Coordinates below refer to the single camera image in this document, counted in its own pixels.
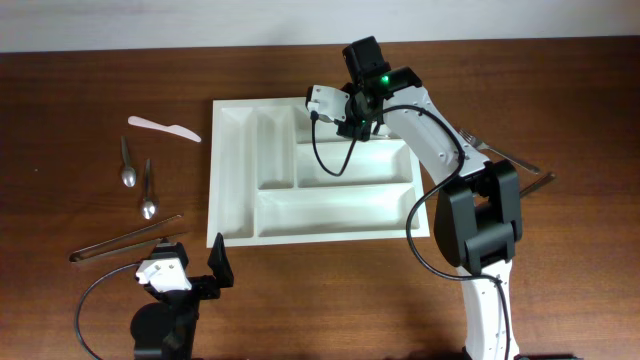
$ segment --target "tongs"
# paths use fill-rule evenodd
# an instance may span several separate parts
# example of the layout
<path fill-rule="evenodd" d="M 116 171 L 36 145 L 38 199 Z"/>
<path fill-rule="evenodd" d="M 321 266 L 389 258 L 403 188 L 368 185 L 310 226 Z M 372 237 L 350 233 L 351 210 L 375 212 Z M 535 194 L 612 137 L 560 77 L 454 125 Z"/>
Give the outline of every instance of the tongs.
<path fill-rule="evenodd" d="M 175 215 L 172 216 L 168 219 L 162 220 L 158 223 L 155 223 L 153 225 L 144 227 L 142 229 L 138 229 L 136 231 L 130 232 L 128 234 L 122 235 L 122 236 L 118 236 L 117 238 L 111 239 L 111 240 L 107 240 L 104 242 L 101 242 L 99 244 L 95 244 L 95 245 L 91 245 L 91 246 L 87 246 L 85 248 L 79 249 L 74 251 L 73 253 L 71 253 L 71 255 L 69 256 L 69 262 L 73 263 L 73 264 L 79 264 L 88 260 L 96 260 L 96 259 L 100 259 L 100 258 L 104 258 L 107 256 L 111 256 L 111 255 L 115 255 L 115 254 L 120 254 L 126 251 L 130 251 L 133 249 L 137 249 L 143 246 L 147 246 L 147 245 L 152 245 L 152 244 L 157 244 L 160 242 L 171 242 L 172 239 L 184 235 L 186 234 L 186 232 L 183 233 L 178 233 L 178 234 L 173 234 L 173 235 L 169 235 L 169 236 L 161 236 L 155 239 L 151 239 L 151 240 L 146 240 L 146 241 L 142 241 L 136 244 L 132 244 L 132 245 L 128 245 L 128 246 L 124 246 L 121 248 L 117 248 L 114 250 L 109 250 L 109 251 L 105 251 L 105 252 L 99 252 L 99 250 L 107 247 L 108 245 L 112 245 L 115 243 L 118 243 L 120 241 L 124 241 L 127 239 L 131 239 L 133 237 L 136 237 L 138 235 L 142 235 L 146 232 L 149 232 L 151 230 L 154 230 L 158 227 L 160 227 L 161 225 L 168 223 L 169 221 L 175 220 L 175 219 L 179 219 L 182 217 L 182 214 L 179 215 Z"/>

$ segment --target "white plastic knife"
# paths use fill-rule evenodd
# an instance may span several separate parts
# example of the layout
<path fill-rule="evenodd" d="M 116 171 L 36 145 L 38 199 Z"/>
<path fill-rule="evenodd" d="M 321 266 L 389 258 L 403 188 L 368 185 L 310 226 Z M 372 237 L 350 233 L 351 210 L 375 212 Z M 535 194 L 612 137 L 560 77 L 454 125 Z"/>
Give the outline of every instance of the white plastic knife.
<path fill-rule="evenodd" d="M 138 116 L 129 116 L 129 125 L 168 132 L 170 134 L 182 136 L 195 142 L 202 141 L 202 139 L 200 139 L 200 136 L 196 135 L 196 133 L 180 125 L 164 126 Z"/>

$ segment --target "wooden table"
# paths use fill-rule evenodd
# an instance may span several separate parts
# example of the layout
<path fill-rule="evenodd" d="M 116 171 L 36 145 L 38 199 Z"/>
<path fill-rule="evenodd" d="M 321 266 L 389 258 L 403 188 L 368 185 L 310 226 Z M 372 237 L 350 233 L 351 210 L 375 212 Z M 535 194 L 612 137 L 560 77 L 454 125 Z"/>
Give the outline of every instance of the wooden table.
<path fill-rule="evenodd" d="M 188 272 L 205 274 L 211 101 L 339 87 L 348 80 L 342 47 L 0 55 L 0 358 L 88 358 L 72 330 L 80 294 L 148 254 L 67 262 L 73 249 L 148 224 L 141 187 L 119 179 L 121 135 L 139 171 L 154 160 L 157 219 L 185 214 L 157 234 L 188 230 Z M 523 201 L 510 284 L 522 352 L 637 358 L 640 38 L 382 48 L 392 66 L 419 74 L 451 123 L 559 176 Z M 134 114 L 182 124 L 203 142 L 132 128 Z M 420 249 L 451 270 L 433 240 Z M 427 273 L 402 239 L 231 248 L 228 256 L 236 286 L 202 303 L 196 357 L 438 358 L 464 344 L 460 285 Z M 152 301 L 132 273 L 85 303 L 83 333 L 106 359 L 132 357 L 129 322 Z"/>

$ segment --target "fork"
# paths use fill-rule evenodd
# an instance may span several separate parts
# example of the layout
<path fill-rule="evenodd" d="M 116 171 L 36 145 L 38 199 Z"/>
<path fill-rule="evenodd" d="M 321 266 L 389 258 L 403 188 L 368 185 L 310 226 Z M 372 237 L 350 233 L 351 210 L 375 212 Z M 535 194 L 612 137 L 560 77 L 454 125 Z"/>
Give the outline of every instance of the fork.
<path fill-rule="evenodd" d="M 468 142 L 471 146 L 473 146 L 474 148 L 476 148 L 477 150 L 491 150 L 494 153 L 502 156 L 503 158 L 520 165 L 522 168 L 526 169 L 527 171 L 530 171 L 534 174 L 540 174 L 540 168 L 538 168 L 537 166 L 531 165 L 528 162 L 522 160 L 522 159 L 518 159 L 515 156 L 509 155 L 507 153 L 505 153 L 504 151 L 498 150 L 496 148 L 493 148 L 491 146 L 489 146 L 486 142 L 478 139 L 477 137 L 475 137 L 473 134 L 471 134 L 469 131 L 465 130 L 465 129 L 460 129 L 458 131 L 458 133 L 462 136 L 462 138 Z"/>

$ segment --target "spoon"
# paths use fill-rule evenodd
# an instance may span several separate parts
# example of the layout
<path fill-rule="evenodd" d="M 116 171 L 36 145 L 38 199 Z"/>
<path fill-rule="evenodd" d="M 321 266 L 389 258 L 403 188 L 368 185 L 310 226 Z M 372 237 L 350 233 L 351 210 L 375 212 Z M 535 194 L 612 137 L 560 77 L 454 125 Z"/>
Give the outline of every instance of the spoon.
<path fill-rule="evenodd" d="M 133 187 L 136 184 L 136 170 L 131 167 L 131 159 L 129 158 L 129 149 L 127 149 L 127 140 L 123 137 L 120 138 L 122 143 L 122 160 L 124 161 L 124 167 L 122 168 L 122 182 L 127 187 Z"/>
<path fill-rule="evenodd" d="M 156 213 L 158 207 L 151 200 L 151 159 L 147 159 L 147 165 L 145 166 L 144 171 L 144 199 L 142 199 L 142 206 L 140 210 L 142 210 L 142 216 L 145 219 L 149 220 Z"/>

